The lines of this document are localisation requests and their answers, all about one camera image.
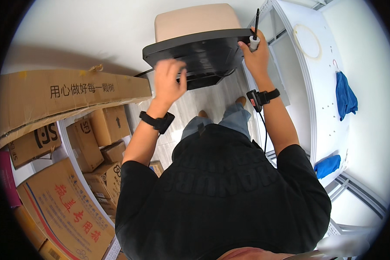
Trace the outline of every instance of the black t-shirt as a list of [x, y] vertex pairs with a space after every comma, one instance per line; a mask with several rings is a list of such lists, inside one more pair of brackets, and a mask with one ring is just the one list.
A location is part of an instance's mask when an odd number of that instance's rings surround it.
[[277, 169], [232, 129], [209, 124], [174, 149], [160, 178], [135, 161], [121, 167], [115, 232], [130, 260], [215, 260], [237, 247], [311, 251], [328, 228], [331, 201], [304, 150]]

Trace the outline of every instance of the beige cushion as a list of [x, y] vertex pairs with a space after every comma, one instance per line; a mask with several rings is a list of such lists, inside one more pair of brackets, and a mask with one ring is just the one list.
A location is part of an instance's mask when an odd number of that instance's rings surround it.
[[229, 4], [192, 6], [155, 18], [156, 42], [193, 33], [239, 28], [238, 18]]

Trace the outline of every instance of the black wrist strap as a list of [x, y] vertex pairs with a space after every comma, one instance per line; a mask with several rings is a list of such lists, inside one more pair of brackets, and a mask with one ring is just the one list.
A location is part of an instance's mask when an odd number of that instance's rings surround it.
[[163, 117], [163, 118], [158, 117], [158, 118], [154, 119], [153, 117], [146, 114], [145, 111], [141, 111], [139, 117], [144, 122], [151, 125], [153, 127], [153, 129], [159, 130], [160, 134], [164, 134], [166, 132], [167, 128], [172, 123], [173, 119], [175, 119], [175, 116], [169, 112], [167, 112], [165, 117]]
[[270, 92], [263, 91], [263, 92], [259, 92], [258, 96], [259, 96], [261, 105], [265, 105], [265, 104], [270, 103], [271, 99], [275, 99], [278, 96], [280, 96], [280, 92], [278, 89], [275, 89], [275, 90], [270, 91]]

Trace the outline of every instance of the shoe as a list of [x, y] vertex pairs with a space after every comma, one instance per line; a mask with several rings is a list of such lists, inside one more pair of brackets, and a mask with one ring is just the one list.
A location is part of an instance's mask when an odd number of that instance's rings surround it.
[[247, 99], [245, 98], [245, 96], [241, 96], [235, 102], [241, 103], [241, 105], [243, 105], [243, 107], [244, 107], [246, 105], [246, 101], [247, 101]]
[[198, 116], [208, 118], [207, 112], [205, 112], [204, 110], [199, 111]]

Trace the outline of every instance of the blue jeans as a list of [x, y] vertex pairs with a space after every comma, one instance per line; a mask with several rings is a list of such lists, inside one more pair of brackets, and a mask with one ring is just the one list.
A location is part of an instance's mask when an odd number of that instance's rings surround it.
[[[235, 131], [245, 134], [250, 140], [250, 134], [248, 132], [247, 122], [250, 119], [251, 114], [244, 109], [241, 103], [235, 103], [231, 105], [224, 112], [223, 119], [219, 122], [219, 125], [223, 127], [228, 127]], [[193, 133], [198, 131], [198, 125], [204, 123], [204, 126], [207, 124], [213, 124], [213, 121], [205, 117], [194, 117], [191, 121], [185, 126], [182, 132], [182, 138], [188, 137]]]

